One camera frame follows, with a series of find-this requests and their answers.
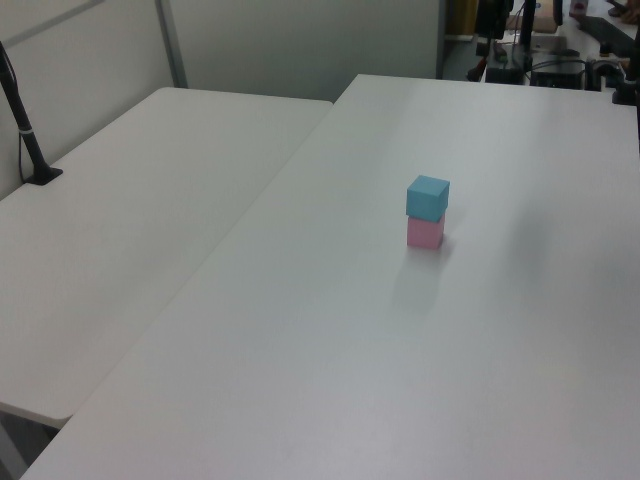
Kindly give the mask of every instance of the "stacked cubes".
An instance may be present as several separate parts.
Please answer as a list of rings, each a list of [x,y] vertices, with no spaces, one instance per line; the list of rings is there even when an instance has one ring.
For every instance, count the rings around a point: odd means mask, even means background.
[[[440,248],[449,205],[449,182],[420,175],[407,189],[407,245]]]

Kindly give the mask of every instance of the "gray floor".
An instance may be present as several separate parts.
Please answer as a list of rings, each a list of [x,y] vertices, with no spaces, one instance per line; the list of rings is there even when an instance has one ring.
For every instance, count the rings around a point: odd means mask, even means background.
[[[0,413],[0,480],[18,480],[57,430]]]
[[[445,41],[442,78],[467,81],[467,72],[480,61],[476,57],[476,41]]]

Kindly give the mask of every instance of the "tabletop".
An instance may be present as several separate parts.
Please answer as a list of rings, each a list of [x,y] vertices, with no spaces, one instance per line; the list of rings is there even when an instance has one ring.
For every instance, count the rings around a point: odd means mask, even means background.
[[[582,32],[578,28],[578,22],[574,18],[569,17],[570,3],[571,2],[569,0],[565,0],[564,2],[564,24],[558,28],[557,34],[566,36],[568,48],[572,48],[580,52],[582,58],[586,59],[589,56],[600,58],[600,43],[591,35]],[[591,0],[587,7],[587,15],[604,18],[631,38],[635,38],[638,27],[636,25],[627,25],[622,23],[619,18],[610,16],[607,12],[611,8],[613,8],[613,5],[605,2],[604,0]]]
[[[330,109],[161,89],[0,202],[0,410],[60,427]]]
[[[632,108],[359,76],[24,478],[638,478],[639,205]]]

